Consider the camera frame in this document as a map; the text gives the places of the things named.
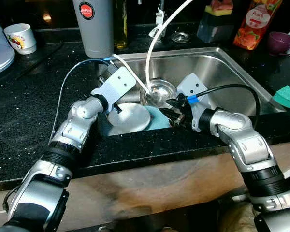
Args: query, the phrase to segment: green sponge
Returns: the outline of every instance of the green sponge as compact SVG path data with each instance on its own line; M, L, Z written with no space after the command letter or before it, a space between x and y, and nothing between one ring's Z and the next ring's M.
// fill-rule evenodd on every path
M290 86L285 86L277 91L273 99L279 104L290 108Z

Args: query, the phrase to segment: small cup with print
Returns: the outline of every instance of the small cup with print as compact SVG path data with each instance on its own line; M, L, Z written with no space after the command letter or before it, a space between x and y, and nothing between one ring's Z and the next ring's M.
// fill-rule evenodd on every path
M26 55L37 50L37 42L29 24L12 24L6 27L3 31L12 48L14 48L19 54Z

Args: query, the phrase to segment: bottle label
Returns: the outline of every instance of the bottle label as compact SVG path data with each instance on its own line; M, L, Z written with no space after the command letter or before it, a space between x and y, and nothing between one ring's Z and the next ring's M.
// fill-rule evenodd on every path
M86 20L91 20L95 16L95 10L88 2L81 2L79 4L79 12Z
M271 16L268 14L265 4L262 4L248 11L246 24L251 28L263 28L269 23L270 18Z

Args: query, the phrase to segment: speckled granite countertop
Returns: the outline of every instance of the speckled granite countertop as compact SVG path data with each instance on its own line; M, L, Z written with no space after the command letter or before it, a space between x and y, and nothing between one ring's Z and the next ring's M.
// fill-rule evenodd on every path
M121 53L145 52L149 44L150 39L140 33ZM204 44L192 34L187 44L168 42L157 50L206 46L221 47L271 94L290 85L290 57L270 57L263 44L249 52L230 44ZM16 55L12 66L0 73L0 190L19 183L40 157L50 136L62 80L75 63L86 58L80 42L49 43L33 54ZM93 65L87 65L72 73L64 89L58 122L66 118L73 102L94 89L94 71ZM269 144L290 142L290 110L260 116L257 130ZM86 146L81 168L74 177L226 151L219 139L183 128L103 138L94 128L92 131L91 146Z

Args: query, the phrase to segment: sink basin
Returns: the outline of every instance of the sink basin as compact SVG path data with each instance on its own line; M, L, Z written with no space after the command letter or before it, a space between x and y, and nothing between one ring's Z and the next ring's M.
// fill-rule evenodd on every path
M130 65L139 78L145 81L146 53L123 54L121 57ZM188 74L195 73L207 88L227 84L246 84L251 86L261 101L261 114L284 111L271 100L272 96L259 85L243 68L227 53L216 47L194 48L175 51L154 52L152 54L149 73L151 79L162 79L175 87ZM140 85L137 84L118 103L140 102ZM222 89L209 94L213 109L222 107L231 112L239 112L247 116L255 114L255 102L251 93L241 88Z

